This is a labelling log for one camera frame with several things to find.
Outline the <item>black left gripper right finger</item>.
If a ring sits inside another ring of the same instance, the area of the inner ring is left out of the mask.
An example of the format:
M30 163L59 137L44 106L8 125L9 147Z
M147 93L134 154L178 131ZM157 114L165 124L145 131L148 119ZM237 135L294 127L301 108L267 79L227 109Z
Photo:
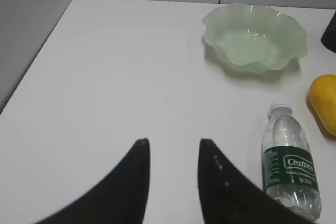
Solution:
M200 141L197 181L205 223L311 223L255 186L211 139Z

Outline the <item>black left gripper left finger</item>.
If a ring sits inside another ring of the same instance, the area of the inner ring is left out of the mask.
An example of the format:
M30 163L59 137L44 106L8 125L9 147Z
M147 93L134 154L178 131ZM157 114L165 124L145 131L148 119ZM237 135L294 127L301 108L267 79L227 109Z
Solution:
M135 141L91 190L40 223L142 223L150 186L150 143Z

